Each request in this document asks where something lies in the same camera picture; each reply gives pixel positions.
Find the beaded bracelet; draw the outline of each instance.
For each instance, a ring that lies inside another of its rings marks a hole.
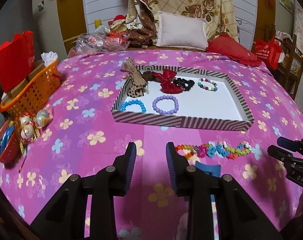
[[[225,141],[218,143],[216,146],[211,145],[210,143],[202,144],[200,146],[194,145],[178,145],[175,147],[176,152],[178,150],[189,150],[191,155],[186,154],[185,157],[189,157],[188,160],[194,154],[197,154],[199,158],[204,158],[206,155],[210,158],[213,158],[218,152],[225,158],[234,160],[238,156],[245,156],[251,152],[251,146],[248,142],[241,142],[236,148],[228,146]]]
[[[205,82],[211,83],[211,84],[213,84],[214,87],[213,87],[213,88],[206,87],[206,86],[204,86],[204,85],[201,83],[201,81],[205,81]],[[199,79],[197,85],[198,85],[200,88],[206,89],[206,90],[208,90],[208,91],[217,91],[217,90],[218,90],[217,84],[216,84],[214,81],[211,81],[210,79],[207,79],[207,78],[206,78],[206,79],[205,79],[205,78]]]
[[[156,106],[156,104],[157,104],[160,100],[163,100],[163,99],[171,99],[171,100],[173,100],[173,101],[174,101],[174,104],[175,104],[175,108],[174,108],[173,110],[170,110],[170,111],[167,111],[167,112],[164,111],[164,110],[159,109],[159,108]],[[153,107],[153,109],[154,109],[156,112],[158,112],[158,113],[160,113],[160,114],[176,114],[177,111],[178,111],[178,109],[179,109],[179,104],[178,104],[177,98],[174,97],[174,96],[172,96],[172,95],[170,95],[170,96],[160,96],[160,97],[157,97],[157,98],[153,101],[152,107]]]
[[[180,86],[183,90],[185,91],[189,91],[193,85],[195,84],[194,80],[186,80],[184,78],[177,78],[175,80],[173,80],[173,83],[175,85]]]
[[[140,100],[131,100],[131,101],[128,101],[128,102],[125,102],[122,104],[122,107],[121,107],[121,111],[125,111],[126,110],[126,107],[127,106],[131,106],[131,105],[139,105],[140,108],[142,109],[142,113],[145,113],[146,112],[146,108],[145,108],[145,105],[142,101]]]

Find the red paper bag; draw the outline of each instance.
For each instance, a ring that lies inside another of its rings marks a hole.
[[[0,82],[7,93],[26,78],[33,68],[34,35],[31,31],[16,33],[12,42],[0,46]]]
[[[282,51],[278,41],[275,41],[275,37],[272,37],[268,42],[262,40],[257,40],[256,42],[255,54],[257,58],[261,59],[268,68],[273,70],[277,68]]]

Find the white pillow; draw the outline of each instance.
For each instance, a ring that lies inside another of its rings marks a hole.
[[[190,18],[158,11],[159,31],[156,46],[205,50],[208,47],[205,23]]]

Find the red bow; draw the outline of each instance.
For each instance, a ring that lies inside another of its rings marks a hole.
[[[152,72],[153,75],[161,80],[161,88],[163,89],[163,92],[167,94],[179,94],[182,92],[182,88],[178,85],[175,85],[171,82],[171,80],[176,76],[177,72],[164,69],[163,73],[156,73]]]

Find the purple floral bedspread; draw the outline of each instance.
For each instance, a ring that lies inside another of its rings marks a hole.
[[[110,109],[126,79],[120,72],[122,61],[130,56],[137,64],[227,73],[244,96],[255,123],[247,132],[239,132],[115,122]],[[13,169],[0,164],[0,187],[27,223],[33,221],[71,174],[96,174],[123,154],[131,141],[137,146],[131,188],[126,197],[115,198],[120,239],[175,238],[188,204],[177,198],[171,188],[165,157],[165,145],[169,141],[175,145],[200,145],[223,140],[232,147],[249,141],[253,153],[247,156],[228,160],[216,155],[212,159],[196,157],[190,161],[220,164],[222,174],[231,174],[277,229],[299,212],[302,189],[285,178],[283,164],[269,157],[267,148],[276,144],[279,136],[301,140],[303,115],[264,64],[248,68],[210,53],[139,50],[75,57],[64,60],[58,68],[67,78],[46,105],[54,109],[53,121],[41,137],[28,146],[20,174],[18,169],[23,158]],[[88,235],[90,205],[86,218]]]

